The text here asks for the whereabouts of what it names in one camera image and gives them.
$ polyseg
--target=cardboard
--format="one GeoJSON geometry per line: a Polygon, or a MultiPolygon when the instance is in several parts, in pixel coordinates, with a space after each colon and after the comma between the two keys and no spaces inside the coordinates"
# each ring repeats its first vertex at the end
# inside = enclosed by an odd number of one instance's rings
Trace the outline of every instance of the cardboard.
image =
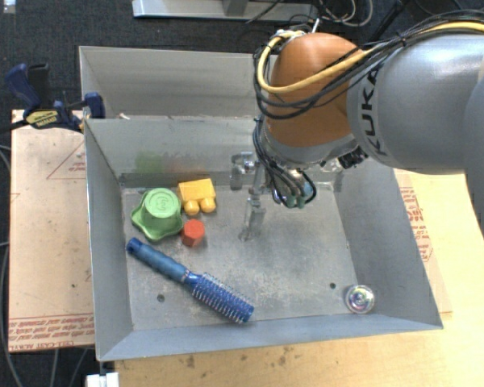
{"type": "Polygon", "coordinates": [[[13,131],[10,352],[94,344],[87,212],[83,135],[13,131]]]}

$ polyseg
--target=green cup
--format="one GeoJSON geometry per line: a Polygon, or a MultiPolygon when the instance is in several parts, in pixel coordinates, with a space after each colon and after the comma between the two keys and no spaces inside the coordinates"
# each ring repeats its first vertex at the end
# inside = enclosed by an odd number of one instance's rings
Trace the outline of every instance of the green cup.
{"type": "Polygon", "coordinates": [[[132,211],[131,221],[152,242],[177,234],[183,228],[179,198],[170,189],[151,189],[132,211]]]}

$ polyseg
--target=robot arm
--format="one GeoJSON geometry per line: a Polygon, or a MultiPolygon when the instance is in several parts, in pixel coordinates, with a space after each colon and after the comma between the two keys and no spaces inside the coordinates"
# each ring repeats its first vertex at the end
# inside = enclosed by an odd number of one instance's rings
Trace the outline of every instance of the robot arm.
{"type": "Polygon", "coordinates": [[[440,15],[360,48],[279,31],[255,71],[262,116],[253,142],[275,201],[315,196],[301,179],[313,165],[370,156],[419,173],[465,173],[484,233],[484,15],[440,15]]]}

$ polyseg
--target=yellow cable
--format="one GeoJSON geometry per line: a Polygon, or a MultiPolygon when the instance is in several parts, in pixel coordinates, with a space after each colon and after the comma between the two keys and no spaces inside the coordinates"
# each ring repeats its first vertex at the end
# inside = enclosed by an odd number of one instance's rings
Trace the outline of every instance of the yellow cable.
{"type": "MultiPolygon", "coordinates": [[[[420,33],[427,33],[429,31],[436,31],[436,30],[456,29],[456,28],[472,29],[472,30],[481,31],[482,33],[484,33],[484,24],[473,23],[473,22],[452,22],[452,23],[440,24],[439,26],[431,27],[425,31],[421,31],[420,33]]],[[[257,65],[257,80],[260,87],[266,92],[270,94],[286,94],[289,92],[294,92],[295,90],[303,89],[311,85],[312,83],[316,83],[317,81],[320,81],[326,77],[330,77],[340,72],[343,69],[347,69],[348,67],[353,66],[362,58],[364,58],[365,56],[367,56],[368,54],[370,54],[371,52],[379,48],[379,46],[375,46],[370,50],[357,53],[356,55],[351,56],[346,60],[342,60],[340,63],[332,66],[329,69],[322,70],[310,77],[307,77],[306,79],[297,81],[292,85],[279,86],[279,87],[268,85],[264,79],[264,65],[267,57],[271,53],[271,50],[273,49],[274,46],[276,46],[276,44],[281,42],[283,39],[288,39],[292,36],[301,35],[301,34],[302,34],[301,32],[297,32],[297,31],[286,31],[284,33],[281,33],[279,36],[272,38],[269,41],[267,47],[261,53],[261,56],[257,65]]]]}

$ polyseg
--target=orange block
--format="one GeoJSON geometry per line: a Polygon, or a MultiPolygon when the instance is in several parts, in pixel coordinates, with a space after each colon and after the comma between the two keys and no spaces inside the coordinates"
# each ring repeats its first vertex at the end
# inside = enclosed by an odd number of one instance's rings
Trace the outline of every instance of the orange block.
{"type": "Polygon", "coordinates": [[[203,237],[204,224],[197,219],[186,221],[185,226],[181,229],[181,241],[187,247],[197,247],[203,237]]]}

